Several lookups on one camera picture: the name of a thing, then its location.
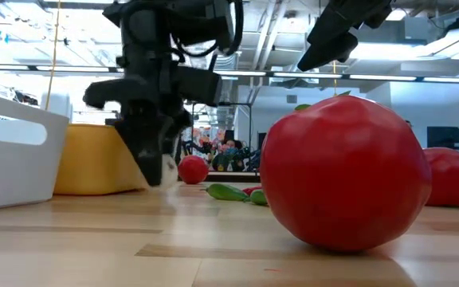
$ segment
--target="green pepper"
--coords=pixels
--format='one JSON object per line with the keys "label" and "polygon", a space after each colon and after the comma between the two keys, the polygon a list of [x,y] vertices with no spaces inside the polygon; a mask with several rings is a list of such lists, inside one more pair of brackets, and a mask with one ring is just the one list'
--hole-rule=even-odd
{"label": "green pepper", "polygon": [[251,194],[251,202],[256,204],[256,205],[262,205],[266,206],[269,203],[267,202],[267,198],[265,197],[265,194],[263,193],[263,190],[255,190]]}
{"label": "green pepper", "polygon": [[298,106],[296,106],[295,110],[296,111],[302,111],[302,110],[305,110],[306,108],[309,108],[311,107],[310,104],[300,104]]}
{"label": "green pepper", "polygon": [[225,184],[214,183],[210,185],[206,192],[214,199],[228,200],[228,201],[240,201],[243,202],[249,198],[249,196],[236,187],[231,187]]}

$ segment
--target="fake fruit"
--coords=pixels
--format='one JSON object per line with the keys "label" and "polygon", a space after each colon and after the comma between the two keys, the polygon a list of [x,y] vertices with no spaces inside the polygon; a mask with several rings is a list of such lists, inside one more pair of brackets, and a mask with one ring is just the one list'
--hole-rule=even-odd
{"label": "fake fruit", "polygon": [[310,104],[299,104],[298,106],[296,106],[295,110],[296,111],[302,111],[302,110],[305,110],[306,108],[309,108],[311,107]]}
{"label": "fake fruit", "polygon": [[354,96],[276,122],[260,174],[276,219],[300,240],[338,252],[401,236],[431,190],[430,165],[405,120]]}
{"label": "fake fruit", "polygon": [[263,194],[263,190],[255,190],[251,194],[251,202],[256,204],[256,205],[262,205],[265,206],[267,205],[267,199],[265,198],[265,195]]}
{"label": "fake fruit", "polygon": [[178,175],[187,184],[198,184],[206,179],[208,165],[204,159],[196,155],[188,155],[178,166]]}
{"label": "fake fruit", "polygon": [[251,196],[251,194],[253,193],[253,191],[259,190],[259,189],[261,189],[261,186],[259,186],[259,187],[248,187],[248,188],[244,188],[242,191],[244,191],[246,195]]}
{"label": "fake fruit", "polygon": [[446,147],[424,150],[433,187],[427,206],[459,206],[459,152]]}
{"label": "fake fruit", "polygon": [[206,192],[214,199],[219,200],[243,202],[249,199],[249,196],[246,193],[244,193],[244,191],[241,191],[236,187],[232,187],[221,183],[214,183],[210,185],[206,189]]}

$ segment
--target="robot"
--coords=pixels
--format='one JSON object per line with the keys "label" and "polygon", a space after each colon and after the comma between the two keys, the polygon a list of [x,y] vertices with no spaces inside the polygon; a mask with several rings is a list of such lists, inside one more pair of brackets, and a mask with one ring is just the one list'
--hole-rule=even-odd
{"label": "robot", "polygon": [[[299,69],[346,61],[358,45],[350,28],[378,28],[392,11],[392,1],[331,0],[308,36],[311,46]],[[210,69],[183,65],[185,55],[206,57],[216,49],[225,55],[235,53],[243,33],[243,1],[131,0],[114,2],[103,15],[121,29],[123,55],[117,64],[124,69],[124,77],[92,83],[84,102],[95,108],[103,108],[108,101],[120,102],[121,118],[114,126],[148,183],[159,186],[163,154],[173,155],[179,133],[192,125],[184,100],[215,107],[221,95],[221,77]],[[184,49],[213,40],[215,44],[203,53]]]}

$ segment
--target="white basket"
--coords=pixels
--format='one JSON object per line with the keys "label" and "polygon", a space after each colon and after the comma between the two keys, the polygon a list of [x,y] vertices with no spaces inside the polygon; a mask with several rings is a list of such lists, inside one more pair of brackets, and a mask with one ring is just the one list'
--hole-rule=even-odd
{"label": "white basket", "polygon": [[0,207],[53,196],[69,118],[0,98]]}

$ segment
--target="wooden table surface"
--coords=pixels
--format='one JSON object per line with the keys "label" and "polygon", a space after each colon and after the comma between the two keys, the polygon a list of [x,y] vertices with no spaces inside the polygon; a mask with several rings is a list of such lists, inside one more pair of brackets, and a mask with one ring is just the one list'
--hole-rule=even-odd
{"label": "wooden table surface", "polygon": [[459,287],[459,210],[425,208],[360,256],[306,246],[269,208],[201,186],[0,210],[0,286]]}

